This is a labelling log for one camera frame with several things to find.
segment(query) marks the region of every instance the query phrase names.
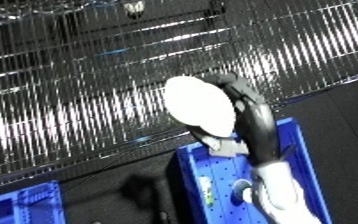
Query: gray floor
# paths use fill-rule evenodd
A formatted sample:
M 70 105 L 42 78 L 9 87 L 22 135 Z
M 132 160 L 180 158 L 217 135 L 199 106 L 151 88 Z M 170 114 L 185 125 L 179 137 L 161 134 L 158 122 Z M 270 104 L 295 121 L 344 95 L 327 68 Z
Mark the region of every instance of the gray floor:
M 358 83 L 289 106 L 277 114 L 277 118 L 289 116 L 301 125 L 333 222 L 358 223 Z M 69 222 L 154 223 L 147 196 L 134 200 L 122 191 L 133 175 L 158 177 L 156 182 L 164 194 L 162 206 L 172 223 L 191 223 L 172 153 L 99 173 L 68 191 L 63 198 Z M 62 187 L 70 189 L 78 181 L 65 182 Z

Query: chrome wire grid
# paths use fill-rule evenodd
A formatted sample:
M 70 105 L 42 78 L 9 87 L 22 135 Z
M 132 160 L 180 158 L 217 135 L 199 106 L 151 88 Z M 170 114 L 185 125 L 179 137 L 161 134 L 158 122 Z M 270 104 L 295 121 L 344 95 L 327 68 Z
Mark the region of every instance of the chrome wire grid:
M 182 136 L 164 82 L 212 71 L 272 105 L 358 79 L 358 1 L 0 0 L 0 178 Z

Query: white cap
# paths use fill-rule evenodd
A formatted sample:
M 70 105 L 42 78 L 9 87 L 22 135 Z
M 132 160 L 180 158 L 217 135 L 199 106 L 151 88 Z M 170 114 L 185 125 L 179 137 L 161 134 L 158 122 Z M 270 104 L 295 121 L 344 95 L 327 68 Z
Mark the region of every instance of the white cap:
M 229 137 L 235 112 L 229 97 L 218 87 L 187 76 L 171 78 L 165 86 L 165 106 L 178 121 L 200 126 L 217 137 Z

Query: blue plastic tray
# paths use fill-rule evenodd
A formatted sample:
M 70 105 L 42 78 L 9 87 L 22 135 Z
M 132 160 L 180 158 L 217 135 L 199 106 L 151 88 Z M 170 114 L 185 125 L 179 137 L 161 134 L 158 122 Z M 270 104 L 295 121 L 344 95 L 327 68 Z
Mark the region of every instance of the blue plastic tray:
M 0 195 L 0 224 L 65 224 L 56 181 Z
M 322 223 L 331 224 L 299 126 L 292 118 L 280 120 L 277 124 L 281 148 L 289 144 L 297 148 L 296 153 L 287 160 L 294 177 L 305 191 L 309 209 Z M 232 185 L 236 180 L 247 179 L 251 182 L 251 166 L 245 156 L 210 157 L 208 150 L 200 143 L 181 147 L 177 152 L 195 223 L 268 223 L 253 204 L 239 202 L 233 196 Z M 202 192 L 202 178 L 210 180 L 210 197 L 205 197 Z

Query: blue perforated tray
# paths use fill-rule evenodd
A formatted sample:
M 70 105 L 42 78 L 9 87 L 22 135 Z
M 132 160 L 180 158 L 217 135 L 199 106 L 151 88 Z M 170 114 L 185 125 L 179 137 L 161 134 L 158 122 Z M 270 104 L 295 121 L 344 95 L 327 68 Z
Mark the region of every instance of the blue perforated tray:
M 280 120 L 277 124 L 281 148 L 289 144 L 297 148 L 287 160 L 295 179 L 305 191 L 309 209 L 322 223 L 331 224 L 299 126 L 292 118 Z M 195 223 L 268 223 L 253 204 L 239 202 L 233 197 L 232 185 L 236 180 L 247 179 L 251 182 L 251 166 L 245 156 L 210 157 L 208 150 L 200 143 L 181 147 L 177 152 Z M 211 182 L 211 199 L 203 195 L 200 186 L 200 178 L 205 177 Z
M 57 182 L 0 195 L 0 224 L 46 223 L 66 223 Z

